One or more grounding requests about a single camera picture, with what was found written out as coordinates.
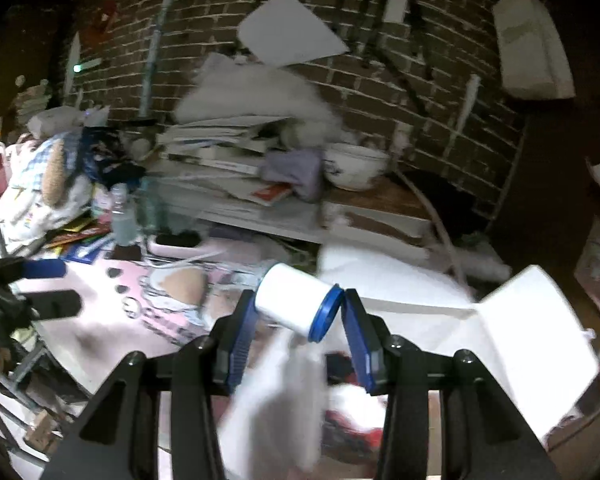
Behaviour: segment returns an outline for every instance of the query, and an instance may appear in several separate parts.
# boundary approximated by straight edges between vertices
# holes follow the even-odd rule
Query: white cardboard
[[[269,0],[238,26],[238,38],[269,66],[337,56],[347,45],[298,0]]]

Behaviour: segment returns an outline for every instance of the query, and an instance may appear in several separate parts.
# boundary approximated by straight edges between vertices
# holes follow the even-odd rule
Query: white bag
[[[71,106],[59,106],[44,110],[29,119],[27,128],[36,139],[49,139],[67,132],[82,121],[84,112]]]
[[[539,0],[500,0],[493,6],[493,19],[508,94],[527,100],[575,96],[560,36]]]

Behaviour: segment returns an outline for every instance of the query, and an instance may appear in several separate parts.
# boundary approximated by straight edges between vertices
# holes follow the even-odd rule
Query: blue handle
[[[63,278],[66,264],[59,258],[49,260],[26,260],[23,264],[23,278],[37,280],[41,278]]]

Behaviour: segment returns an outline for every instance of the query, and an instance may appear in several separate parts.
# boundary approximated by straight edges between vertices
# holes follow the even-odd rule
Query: white cable
[[[436,208],[433,207],[433,204],[429,201],[429,199],[421,192],[416,185],[409,180],[403,172],[398,169],[397,163],[393,164],[394,173],[398,176],[398,178],[403,181],[409,189],[413,191],[414,195],[422,202],[422,205],[425,207],[429,215],[431,216],[431,221],[433,225],[436,227],[436,231],[440,235],[442,239],[442,243],[445,246],[446,252],[449,253],[449,258],[451,259],[451,266],[454,270],[454,274],[456,276],[456,280],[458,283],[465,289],[470,290],[469,285],[466,282],[466,276],[464,275],[464,270],[462,270],[462,265],[460,264],[460,259],[458,258],[458,254],[456,253],[456,248],[451,243],[451,237],[449,233],[446,232],[445,226],[442,223],[442,219],[438,215]]]
[[[197,254],[196,256],[187,258],[186,260],[178,260],[177,262],[172,262],[170,264],[162,264],[162,265],[156,265],[156,264],[151,263],[150,260],[153,258],[153,256],[151,256],[149,254],[149,251],[147,251],[144,240],[142,240],[140,242],[140,252],[142,254],[142,264],[145,267],[150,267],[152,269],[172,269],[174,267],[184,267],[192,262],[199,261],[203,258],[209,258],[210,256],[216,256],[218,254],[221,254],[223,251],[215,250],[215,251],[207,253],[207,254]]]

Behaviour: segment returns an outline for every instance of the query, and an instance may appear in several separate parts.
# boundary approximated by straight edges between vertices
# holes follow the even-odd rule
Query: checkered cloth
[[[9,185],[11,187],[40,191],[42,189],[42,176],[45,173],[51,150],[54,144],[60,139],[64,140],[64,173],[65,175],[73,173],[78,163],[78,149],[81,135],[82,129],[79,128],[63,134],[57,134],[45,140],[37,148],[27,165],[19,173],[11,177]]]

